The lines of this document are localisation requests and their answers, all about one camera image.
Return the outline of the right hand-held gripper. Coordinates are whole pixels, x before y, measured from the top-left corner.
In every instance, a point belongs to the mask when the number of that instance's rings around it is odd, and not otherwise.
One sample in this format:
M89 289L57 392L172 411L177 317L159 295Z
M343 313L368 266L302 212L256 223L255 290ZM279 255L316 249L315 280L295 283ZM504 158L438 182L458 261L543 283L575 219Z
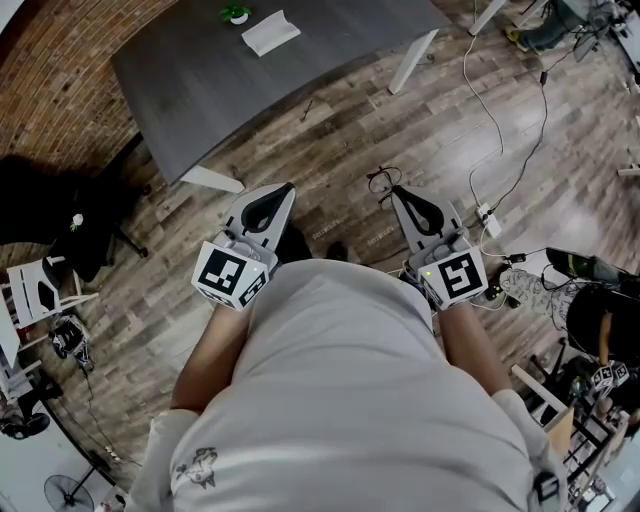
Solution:
M392 206L408 243L407 282L438 311L474 298L488 287L481 252L465 234L450 201L424 188L392 188Z

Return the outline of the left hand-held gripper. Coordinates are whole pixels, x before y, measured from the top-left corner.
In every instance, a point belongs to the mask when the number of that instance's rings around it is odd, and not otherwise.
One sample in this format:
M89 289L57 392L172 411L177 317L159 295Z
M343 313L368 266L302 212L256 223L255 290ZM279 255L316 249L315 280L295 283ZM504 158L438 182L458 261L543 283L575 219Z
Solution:
M278 264L275 250L289 222L295 187L277 183L246 192L232 203L225 225L201 247L191 284L210 301L236 311L248 307Z

